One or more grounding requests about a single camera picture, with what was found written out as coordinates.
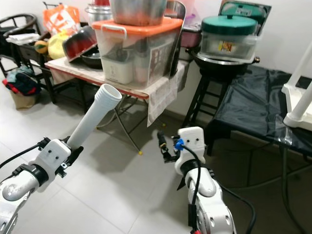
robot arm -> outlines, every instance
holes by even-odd
[[[121,94],[117,89],[108,84],[102,85],[94,103],[66,142],[45,138],[46,144],[39,155],[28,165],[19,166],[0,183],[0,234],[11,233],[17,222],[18,211],[34,191],[43,192],[56,175],[66,175],[64,170],[81,153],[82,143],[120,100]]]
[[[177,156],[170,156],[162,133],[158,133],[159,146],[165,163],[175,161],[176,172],[184,176],[185,184],[189,189],[188,200],[191,204],[198,176],[198,161],[183,146],[193,151],[200,163],[205,163],[203,156],[205,151],[204,134],[202,128],[190,127],[179,129],[178,135],[173,137]],[[196,211],[189,211],[189,226],[194,226],[192,223],[196,219],[197,232],[236,234],[232,214],[222,200],[222,189],[205,167],[200,167],[195,207]]]

tile floor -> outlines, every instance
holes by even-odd
[[[123,115],[127,126],[144,115],[137,106]],[[0,85],[0,161],[37,143],[44,136],[62,138],[70,135],[83,117],[78,107],[50,102],[43,92],[40,103],[29,110],[16,111],[7,90]],[[181,122],[162,116],[167,140],[174,135]],[[157,146],[156,134],[162,129],[159,122],[146,129],[141,124],[134,132],[134,140],[142,148],[139,156],[117,122],[94,130],[84,143],[84,151],[68,175],[57,178],[44,193],[34,193],[19,213],[15,234],[183,234],[187,227],[187,191],[176,191],[180,176],[173,164],[164,164]],[[227,150],[249,149],[251,145],[236,140],[220,140],[214,156],[207,162],[217,178],[226,186],[245,183],[247,152]],[[4,178],[21,163],[26,163],[38,151],[23,155],[0,170]],[[264,150],[255,153],[252,180],[257,182],[279,175],[280,157]],[[291,165],[303,162],[293,156]],[[312,171],[290,179],[290,198],[294,213],[302,225],[312,233]],[[247,191],[238,191],[250,200],[257,211],[254,234],[296,234],[283,207],[280,183]],[[245,233],[250,212],[240,201],[224,194],[224,200],[234,216],[237,232]]]

